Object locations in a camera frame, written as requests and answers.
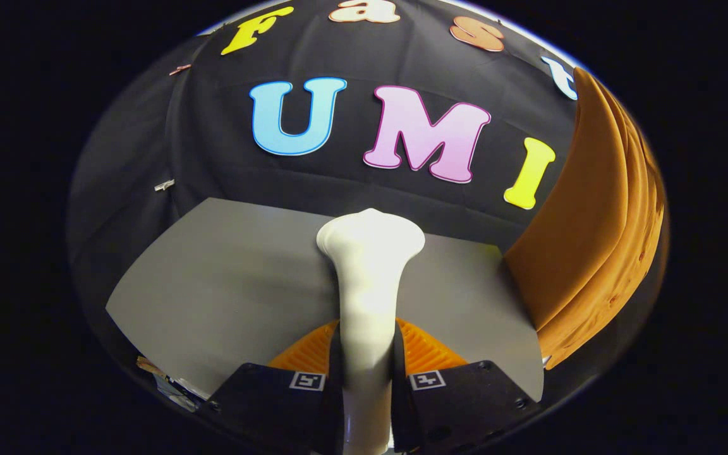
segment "orange curtain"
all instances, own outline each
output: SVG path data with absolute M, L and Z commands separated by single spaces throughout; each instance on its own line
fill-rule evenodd
M 505 258 L 538 331 L 547 368 L 598 333 L 653 262 L 664 187 L 638 127 L 580 68 L 575 132 L 563 171 Z

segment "yellow letter f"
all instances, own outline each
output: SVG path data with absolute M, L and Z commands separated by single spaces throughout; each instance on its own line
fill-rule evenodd
M 276 16 L 289 15 L 294 11 L 292 6 L 286 6 L 283 9 L 277 9 L 264 15 L 252 18 L 238 26 L 238 32 L 232 38 L 232 42 L 221 51 L 221 55 L 229 54 L 229 52 L 251 46 L 257 41 L 253 35 L 257 33 L 266 33 L 274 25 L 277 20 Z

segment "yellow letter i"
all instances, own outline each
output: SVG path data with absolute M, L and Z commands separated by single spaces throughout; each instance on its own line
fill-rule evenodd
M 547 144 L 534 138 L 524 139 L 526 159 L 518 173 L 515 185 L 505 191 L 505 201 L 525 210 L 535 207 L 535 190 L 543 178 L 547 165 L 555 161 L 555 152 Z

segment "gray mat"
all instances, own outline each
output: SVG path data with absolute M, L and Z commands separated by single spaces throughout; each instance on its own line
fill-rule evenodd
M 266 365 L 338 318 L 332 263 L 315 244 L 330 219 L 207 199 L 131 265 L 106 309 L 162 371 L 211 395 L 242 363 Z M 425 237 L 404 269 L 398 317 L 469 362 L 493 360 L 540 400 L 537 335 L 498 249 Z

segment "dark background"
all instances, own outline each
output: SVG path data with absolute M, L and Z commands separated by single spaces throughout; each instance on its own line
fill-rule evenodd
M 232 453 L 125 377 L 64 256 L 77 155 L 152 61 L 249 2 L 0 3 L 0 453 Z M 728 452 L 728 2 L 486 5 L 582 61 L 649 136 L 670 260 L 607 375 L 497 452 Z

